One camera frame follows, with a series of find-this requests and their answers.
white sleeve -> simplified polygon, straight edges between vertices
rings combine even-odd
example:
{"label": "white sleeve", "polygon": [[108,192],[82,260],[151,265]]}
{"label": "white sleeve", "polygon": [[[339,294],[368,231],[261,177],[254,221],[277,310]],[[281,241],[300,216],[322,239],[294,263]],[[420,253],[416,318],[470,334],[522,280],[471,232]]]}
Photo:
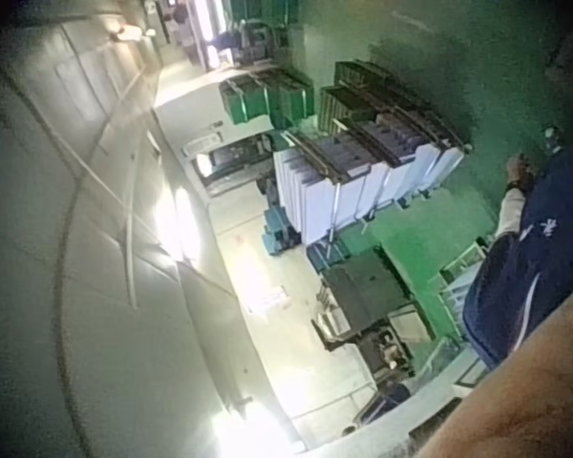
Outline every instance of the white sleeve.
{"label": "white sleeve", "polygon": [[518,232],[520,230],[520,218],[522,208],[526,198],[518,188],[510,189],[500,204],[499,227],[495,233],[495,238],[507,232]]}

machine part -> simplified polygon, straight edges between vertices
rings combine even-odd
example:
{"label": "machine part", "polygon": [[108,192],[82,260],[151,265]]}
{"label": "machine part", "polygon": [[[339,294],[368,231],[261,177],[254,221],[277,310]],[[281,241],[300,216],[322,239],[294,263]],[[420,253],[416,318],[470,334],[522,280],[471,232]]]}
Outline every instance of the machine part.
{"label": "machine part", "polygon": [[335,161],[327,156],[321,148],[299,132],[285,131],[283,136],[291,141],[306,159],[323,177],[327,177],[333,184],[347,183],[351,180],[348,171],[343,170]]}

person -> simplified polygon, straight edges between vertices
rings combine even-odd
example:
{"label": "person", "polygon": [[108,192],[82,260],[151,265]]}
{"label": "person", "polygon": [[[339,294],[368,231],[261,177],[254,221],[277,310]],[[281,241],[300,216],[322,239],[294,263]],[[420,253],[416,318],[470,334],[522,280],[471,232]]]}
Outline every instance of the person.
{"label": "person", "polygon": [[573,458],[573,294],[417,455],[439,457]]}
{"label": "person", "polygon": [[463,318],[493,369],[418,458],[573,458],[573,148],[532,186],[524,157],[508,162],[497,237]]}
{"label": "person", "polygon": [[573,147],[552,140],[537,183],[524,156],[509,160],[496,238],[465,299],[468,338],[491,369],[573,292]]}
{"label": "person", "polygon": [[163,22],[170,36],[176,44],[184,49],[184,52],[193,64],[199,63],[198,50],[193,36],[189,10],[183,3],[177,4],[172,12],[163,15]]}

white stripe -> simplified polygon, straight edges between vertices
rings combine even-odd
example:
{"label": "white stripe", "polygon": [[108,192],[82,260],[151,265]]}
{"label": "white stripe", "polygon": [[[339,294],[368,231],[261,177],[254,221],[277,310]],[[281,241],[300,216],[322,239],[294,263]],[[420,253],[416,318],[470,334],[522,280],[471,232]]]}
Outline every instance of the white stripe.
{"label": "white stripe", "polygon": [[533,282],[531,283],[531,287],[528,290],[528,294],[526,295],[526,302],[524,303],[524,315],[522,316],[522,326],[520,328],[520,334],[518,335],[518,340],[516,344],[512,347],[512,351],[516,351],[522,345],[524,341],[524,336],[526,335],[526,330],[528,329],[528,322],[531,318],[531,305],[533,304],[533,296],[535,294],[535,288],[537,286],[537,280],[539,279],[539,275],[535,276]]}

skin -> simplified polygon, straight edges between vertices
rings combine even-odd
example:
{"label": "skin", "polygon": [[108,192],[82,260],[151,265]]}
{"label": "skin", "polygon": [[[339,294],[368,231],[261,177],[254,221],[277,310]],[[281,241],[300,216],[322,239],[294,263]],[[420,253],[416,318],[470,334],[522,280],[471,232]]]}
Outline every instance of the skin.
{"label": "skin", "polygon": [[573,294],[418,456],[573,458]]}

